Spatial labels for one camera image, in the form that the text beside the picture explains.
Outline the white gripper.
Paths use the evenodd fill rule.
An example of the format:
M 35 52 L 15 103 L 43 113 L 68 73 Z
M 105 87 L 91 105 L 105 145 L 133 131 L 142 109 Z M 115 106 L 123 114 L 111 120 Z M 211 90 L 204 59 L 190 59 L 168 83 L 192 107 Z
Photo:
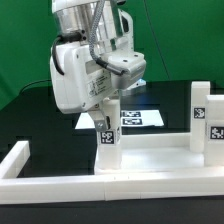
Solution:
M 85 112 L 115 92 L 110 73 L 92 60 L 87 45 L 59 45 L 56 53 L 64 74 L 57 72 L 53 59 L 50 59 L 50 71 L 56 105 L 62 113 Z M 93 110 L 88 114 L 97 132 L 108 130 L 107 117 L 103 111 Z

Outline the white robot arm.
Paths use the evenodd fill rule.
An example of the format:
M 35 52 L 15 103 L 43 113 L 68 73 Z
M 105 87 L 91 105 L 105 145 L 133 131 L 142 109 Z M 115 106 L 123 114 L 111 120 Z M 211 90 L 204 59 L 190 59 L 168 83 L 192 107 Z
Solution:
M 111 128 L 104 102 L 134 81 L 138 57 L 122 28 L 119 0 L 52 0 L 58 27 L 50 58 L 57 107 L 87 112 L 97 131 Z

